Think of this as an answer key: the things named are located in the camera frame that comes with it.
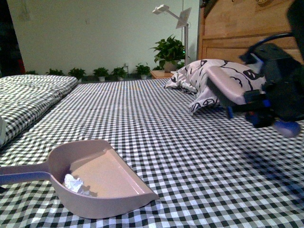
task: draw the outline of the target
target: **green plant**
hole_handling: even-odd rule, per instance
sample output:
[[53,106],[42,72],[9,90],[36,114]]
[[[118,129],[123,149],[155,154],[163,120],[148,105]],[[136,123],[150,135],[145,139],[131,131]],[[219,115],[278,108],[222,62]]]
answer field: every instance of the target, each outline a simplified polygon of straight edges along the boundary
[[38,75],[35,70],[30,70],[25,72],[26,75]]
[[163,67],[166,61],[176,65],[177,60],[185,59],[185,49],[182,42],[172,37],[172,35],[167,40],[161,39],[156,44],[158,46],[152,47],[152,49],[159,51],[159,53],[154,56],[154,62],[159,61],[161,67]]
[[69,71],[68,75],[70,76],[74,76],[75,78],[77,78],[78,80],[83,78],[84,75],[86,75],[85,70],[83,69],[78,69],[78,68],[73,68]]
[[112,75],[114,75],[116,77],[125,78],[127,76],[127,72],[124,70],[123,67],[117,67],[117,68],[114,68]]
[[164,70],[163,66],[156,66],[153,68],[153,70]]
[[181,69],[181,68],[184,67],[184,66],[185,66],[185,63],[184,63],[184,62],[181,62],[180,64],[178,64],[178,65],[176,66],[176,69],[179,70],[179,69]]
[[97,68],[95,70],[93,70],[93,74],[97,77],[107,77],[109,76],[109,73],[108,73],[108,69],[105,69],[104,67],[100,67],[100,68]]
[[138,75],[148,75],[150,73],[150,67],[148,66],[148,63],[146,63],[146,66],[139,63],[136,66],[136,70]]
[[62,70],[53,70],[49,69],[49,72],[46,72],[47,75],[58,75],[58,76],[65,76],[65,74],[62,72]]

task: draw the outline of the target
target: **checkered quilt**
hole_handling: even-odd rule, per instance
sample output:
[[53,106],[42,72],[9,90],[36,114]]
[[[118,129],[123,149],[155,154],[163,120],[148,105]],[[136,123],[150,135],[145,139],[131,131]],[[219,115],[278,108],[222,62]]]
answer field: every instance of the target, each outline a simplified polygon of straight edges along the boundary
[[0,116],[6,136],[0,147],[21,133],[76,85],[69,76],[19,75],[0,79]]
[[0,151],[1,166],[34,164],[60,144],[104,139],[159,200],[85,219],[48,181],[5,185],[0,227],[304,227],[303,134],[286,139],[243,115],[228,120],[218,104],[190,115],[194,97],[165,83],[78,85]]

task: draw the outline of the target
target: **wooden bed frame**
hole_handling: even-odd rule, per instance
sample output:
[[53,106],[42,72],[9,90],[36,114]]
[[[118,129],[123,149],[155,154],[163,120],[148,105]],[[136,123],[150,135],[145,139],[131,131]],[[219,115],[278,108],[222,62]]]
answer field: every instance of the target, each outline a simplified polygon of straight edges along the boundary
[[[216,58],[238,63],[238,56],[259,40],[273,34],[289,32],[286,12],[293,0],[210,1],[211,7],[200,9],[198,59]],[[271,41],[291,54],[302,57],[294,38]]]

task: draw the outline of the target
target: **pink dustpan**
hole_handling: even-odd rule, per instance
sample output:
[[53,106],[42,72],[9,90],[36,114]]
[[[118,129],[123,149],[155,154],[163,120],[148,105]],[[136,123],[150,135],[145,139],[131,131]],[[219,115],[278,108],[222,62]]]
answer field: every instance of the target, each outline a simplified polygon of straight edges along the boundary
[[[66,188],[68,173],[79,177],[92,196]],[[38,180],[51,181],[62,204],[88,219],[121,215],[159,199],[104,140],[60,145],[44,163],[0,167],[0,185]]]

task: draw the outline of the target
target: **dustpan handle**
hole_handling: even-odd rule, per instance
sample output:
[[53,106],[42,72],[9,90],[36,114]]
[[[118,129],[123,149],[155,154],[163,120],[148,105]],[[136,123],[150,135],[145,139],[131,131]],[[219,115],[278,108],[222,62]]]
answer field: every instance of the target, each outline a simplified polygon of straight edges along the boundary
[[0,167],[0,186],[28,181],[50,180],[48,163]]

